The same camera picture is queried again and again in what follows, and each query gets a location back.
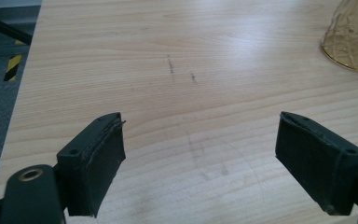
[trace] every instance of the screw hole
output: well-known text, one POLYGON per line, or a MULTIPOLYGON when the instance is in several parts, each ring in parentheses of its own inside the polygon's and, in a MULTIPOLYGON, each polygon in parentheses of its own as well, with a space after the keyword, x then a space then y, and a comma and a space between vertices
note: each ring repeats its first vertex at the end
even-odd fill
POLYGON ((23 181, 23 182, 30 181, 30 180, 38 178, 42 174, 43 174, 43 170, 41 170, 41 169, 29 170, 29 171, 22 173, 19 177, 19 180, 23 181))
POLYGON ((355 154, 355 153, 356 153, 356 151, 353 150, 353 149, 351 149, 351 148, 345 149, 345 151, 348 152, 348 153, 350 153, 350 154, 355 154))
POLYGON ((75 154, 77 154, 79 151, 77 150, 77 149, 71 149, 70 151, 69 151, 69 154, 71 154, 71 155, 75 155, 75 154))

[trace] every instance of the scratch on table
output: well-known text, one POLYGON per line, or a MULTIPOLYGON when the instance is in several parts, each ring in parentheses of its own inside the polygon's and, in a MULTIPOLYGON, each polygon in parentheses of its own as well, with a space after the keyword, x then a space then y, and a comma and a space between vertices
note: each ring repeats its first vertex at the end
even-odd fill
POLYGON ((260 178, 258 177, 257 172, 255 171, 255 168, 252 166, 252 164, 251 164, 248 160, 246 160, 245 156, 243 156, 243 154, 240 153, 240 151, 239 151, 236 147, 232 146, 230 143, 228 143, 228 142, 226 142, 226 141, 223 141, 223 140, 220 139, 220 138, 216 138, 216 140, 219 140, 219 141, 221 141, 221 142, 223 142, 223 143, 226 143, 226 144, 229 145, 231 148, 233 148, 235 151, 237 151, 237 153, 240 154, 241 157, 243 157, 243 159, 246 161, 246 163, 249 165, 249 167, 251 168, 252 172, 254 173, 255 178, 257 179, 257 185, 258 185, 258 187, 260 188, 260 193, 261 193, 261 197, 263 198, 263 203, 265 203, 265 202, 266 202, 266 198, 265 198, 265 195, 264 195, 264 190, 263 190, 263 187, 262 187, 262 185, 261 185, 260 178))
POLYGON ((172 63, 172 60, 171 60, 171 55, 167 55, 167 58, 168 58, 168 66, 170 67, 170 73, 171 73, 171 77, 172 77, 172 81, 175 82, 175 78, 173 77, 173 74, 174 74, 174 66, 173 66, 173 63, 172 63))
POLYGON ((190 74, 191 74, 191 79, 193 80, 193 82, 197 83, 196 76, 194 76, 194 73, 190 73, 190 74))

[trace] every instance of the wooden table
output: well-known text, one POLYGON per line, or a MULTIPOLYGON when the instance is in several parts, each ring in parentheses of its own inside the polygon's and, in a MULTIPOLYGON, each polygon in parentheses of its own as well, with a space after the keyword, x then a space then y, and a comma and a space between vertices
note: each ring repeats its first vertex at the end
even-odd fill
POLYGON ((0 161, 7 179, 116 111, 127 159, 97 219, 355 223, 275 158, 281 111, 358 146, 358 73, 319 49, 339 1, 45 0, 0 161))

